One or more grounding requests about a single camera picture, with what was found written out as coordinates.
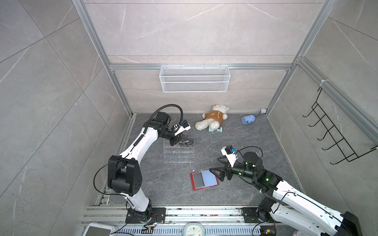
teddy bear's leg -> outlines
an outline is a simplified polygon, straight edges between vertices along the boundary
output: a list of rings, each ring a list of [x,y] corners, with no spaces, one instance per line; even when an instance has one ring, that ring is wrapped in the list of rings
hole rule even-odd
[[[195,123],[195,128],[197,130],[204,130],[205,128],[207,128],[209,126],[209,124],[214,121],[214,119],[206,119],[206,120],[203,120],[203,121],[198,121],[197,123]]]
[[[212,130],[217,130],[219,128],[220,124],[218,121],[214,120],[209,124],[209,128]]]

robotic arm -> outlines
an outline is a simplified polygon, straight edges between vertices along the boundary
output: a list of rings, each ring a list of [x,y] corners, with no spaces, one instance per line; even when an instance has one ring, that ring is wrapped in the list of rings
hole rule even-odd
[[[169,128],[170,116],[161,109],[175,106],[180,109],[181,118],[179,124]],[[140,189],[142,174],[139,163],[148,148],[158,137],[169,139],[171,146],[183,139],[182,132],[191,127],[186,120],[183,120],[182,109],[175,104],[165,105],[156,110],[150,119],[144,123],[143,128],[134,142],[119,156],[112,156],[108,162],[108,187],[116,193],[125,196],[131,203],[131,212],[137,216],[139,221],[147,222],[152,216],[151,201]]]
[[[309,236],[362,236],[355,215],[348,211],[341,214],[301,193],[280,176],[266,170],[256,153],[245,153],[241,164],[235,163],[236,150],[232,146],[222,148],[222,154],[225,156],[217,159],[224,166],[210,168],[210,172],[220,181],[225,177],[231,180],[234,174],[251,179],[251,184],[266,196],[256,212],[262,222],[279,221]]]

transparent plastic organizer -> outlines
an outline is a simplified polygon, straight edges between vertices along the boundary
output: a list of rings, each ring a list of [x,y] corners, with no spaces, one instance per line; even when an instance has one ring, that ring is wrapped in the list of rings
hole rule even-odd
[[[162,66],[159,74],[163,92],[226,92],[230,71],[222,65]]]
[[[164,141],[163,156],[164,162],[194,162],[194,143],[191,146],[171,146],[169,141]]]

blue water bottle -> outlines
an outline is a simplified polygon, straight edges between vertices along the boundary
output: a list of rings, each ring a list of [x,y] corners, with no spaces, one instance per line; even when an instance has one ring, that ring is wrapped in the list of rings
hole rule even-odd
[[[242,117],[242,123],[243,124],[248,124],[254,122],[256,117],[254,115],[249,115],[249,116],[244,116]]]

black hook rack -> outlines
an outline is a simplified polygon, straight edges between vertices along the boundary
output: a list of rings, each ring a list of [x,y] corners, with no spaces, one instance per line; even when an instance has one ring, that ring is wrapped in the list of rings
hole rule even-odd
[[[312,112],[314,112],[314,113],[316,114],[316,116],[319,118],[319,120],[318,120],[314,125],[308,125],[308,126],[310,126],[310,127],[314,127],[314,126],[317,125],[317,124],[319,123],[319,121],[320,121],[320,122],[324,125],[324,127],[326,128],[327,131],[326,131],[326,133],[324,134],[323,138],[322,138],[322,139],[319,139],[319,138],[318,138],[318,140],[319,140],[319,141],[323,140],[323,139],[325,138],[325,136],[327,135],[327,133],[329,133],[330,136],[332,137],[333,141],[335,142],[335,143],[334,143],[332,146],[330,146],[329,148],[327,148],[327,149],[322,148],[322,149],[323,149],[323,150],[328,150],[328,149],[332,148],[333,146],[337,145],[337,147],[339,148],[339,150],[341,151],[341,153],[344,155],[344,159],[342,159],[342,160],[340,160],[340,161],[338,161],[338,162],[336,162],[336,163],[331,163],[331,162],[330,162],[330,163],[331,163],[332,165],[336,165],[336,164],[339,164],[340,162],[342,162],[342,161],[344,161],[344,160],[347,160],[347,162],[351,162],[351,161],[353,161],[353,160],[356,160],[357,158],[360,158],[360,157],[362,157],[362,156],[364,156],[364,155],[366,155],[366,154],[368,154],[368,153],[370,153],[370,152],[376,150],[376,148],[377,148],[378,146],[375,146],[375,147],[371,148],[370,151],[368,151],[368,152],[366,152],[366,153],[364,153],[364,154],[362,154],[362,155],[360,155],[360,156],[357,155],[357,153],[356,153],[356,152],[354,151],[354,149],[350,146],[350,144],[349,144],[348,141],[345,139],[345,137],[343,136],[343,134],[339,131],[339,129],[336,127],[336,125],[333,123],[333,121],[329,118],[329,116],[325,113],[325,111],[323,110],[323,108],[319,105],[319,103],[318,103],[318,99],[319,99],[319,95],[320,95],[320,93],[322,92],[322,88],[319,87],[318,91],[319,91],[319,94],[318,94],[318,97],[316,98],[315,103],[311,106],[311,108],[312,108],[311,112],[310,112],[307,116],[303,116],[303,117],[308,117]],[[323,115],[322,117],[320,117],[319,114],[316,113],[315,108],[317,108],[317,107],[319,107],[319,108],[322,110],[322,112],[324,113],[324,115]],[[327,117],[327,118],[330,120],[330,122],[332,123],[332,126],[331,126],[329,129],[326,127],[326,125],[325,125],[324,122],[322,121],[322,119],[323,119],[324,117]],[[342,139],[340,139],[339,141],[336,141],[336,140],[335,140],[334,136],[333,136],[333,135],[331,134],[331,132],[330,132],[330,130],[331,130],[332,128],[335,128],[335,129],[337,130],[337,132],[341,135]],[[339,146],[339,142],[341,142],[342,140],[345,140],[345,142],[348,144],[348,146],[350,147],[350,149],[353,151],[353,153],[352,153],[351,155],[346,156],[345,153],[344,153],[344,152],[342,151],[342,149],[340,148],[340,146]],[[348,160],[348,158],[351,157],[351,156],[353,156],[353,155],[356,155],[356,158],[353,158],[352,160]]]

